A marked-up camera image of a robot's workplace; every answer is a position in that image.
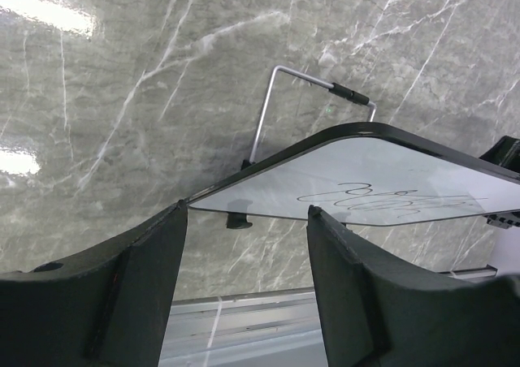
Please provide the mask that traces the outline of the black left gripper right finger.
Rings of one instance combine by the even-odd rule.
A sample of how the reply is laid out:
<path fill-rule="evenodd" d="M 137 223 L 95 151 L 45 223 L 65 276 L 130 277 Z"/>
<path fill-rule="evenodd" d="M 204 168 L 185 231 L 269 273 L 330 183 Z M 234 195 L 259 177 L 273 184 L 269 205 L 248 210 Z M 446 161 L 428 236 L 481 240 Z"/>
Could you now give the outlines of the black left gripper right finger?
<path fill-rule="evenodd" d="M 317 206 L 307 241 L 330 366 L 518 365 L 518 276 L 472 283 L 425 270 Z"/>

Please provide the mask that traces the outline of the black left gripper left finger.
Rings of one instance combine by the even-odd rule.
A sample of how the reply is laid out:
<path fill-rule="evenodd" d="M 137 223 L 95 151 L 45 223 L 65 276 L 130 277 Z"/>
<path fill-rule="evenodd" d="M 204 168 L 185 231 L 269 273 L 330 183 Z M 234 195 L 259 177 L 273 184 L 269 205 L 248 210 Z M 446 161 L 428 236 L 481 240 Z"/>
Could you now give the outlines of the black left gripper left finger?
<path fill-rule="evenodd" d="M 179 201 L 82 252 L 2 274 L 2 365 L 157 365 L 187 225 Z"/>

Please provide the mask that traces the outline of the black framed whiteboard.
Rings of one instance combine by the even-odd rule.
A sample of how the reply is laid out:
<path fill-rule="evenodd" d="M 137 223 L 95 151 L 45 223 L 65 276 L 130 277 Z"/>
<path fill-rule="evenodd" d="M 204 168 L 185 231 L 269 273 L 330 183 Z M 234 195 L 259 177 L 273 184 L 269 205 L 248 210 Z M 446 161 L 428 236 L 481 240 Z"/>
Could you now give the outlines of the black framed whiteboard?
<path fill-rule="evenodd" d="M 396 227 L 484 216 L 519 224 L 519 168 L 503 168 L 384 123 L 327 128 L 192 195 L 194 209 Z"/>

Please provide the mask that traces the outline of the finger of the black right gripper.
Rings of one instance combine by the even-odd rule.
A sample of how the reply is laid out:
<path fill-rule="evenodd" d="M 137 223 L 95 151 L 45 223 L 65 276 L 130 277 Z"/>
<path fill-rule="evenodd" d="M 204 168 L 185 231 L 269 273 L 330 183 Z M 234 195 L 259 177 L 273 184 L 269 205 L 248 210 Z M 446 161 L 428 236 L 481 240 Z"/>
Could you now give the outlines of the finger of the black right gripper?
<path fill-rule="evenodd" d="M 520 140 L 502 136 L 480 159 L 503 168 L 520 168 Z"/>

